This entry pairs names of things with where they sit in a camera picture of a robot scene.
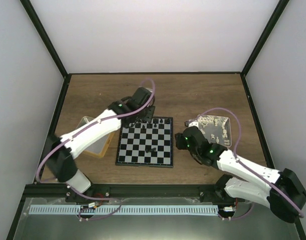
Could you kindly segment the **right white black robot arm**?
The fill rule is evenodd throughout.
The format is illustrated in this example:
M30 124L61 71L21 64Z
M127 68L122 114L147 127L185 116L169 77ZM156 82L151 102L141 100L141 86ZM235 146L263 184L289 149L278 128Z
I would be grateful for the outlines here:
M210 143L198 131L177 133L175 144L179 150L189 151L199 164L227 172L215 188L218 200L249 200L269 208L288 223L304 217L306 190L292 170L279 171L258 165L220 144Z

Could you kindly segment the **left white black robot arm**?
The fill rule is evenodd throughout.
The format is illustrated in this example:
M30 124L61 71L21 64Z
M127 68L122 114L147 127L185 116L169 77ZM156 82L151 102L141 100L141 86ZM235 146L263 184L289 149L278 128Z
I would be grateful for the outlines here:
M61 136L48 136L36 180L41 180L40 170L46 165L54 177L70 186L82 201L91 201L95 190L91 187L91 181L77 168L75 159L106 135L147 118L154 112L154 108L151 100L143 103L131 99L126 102L118 100L84 126Z

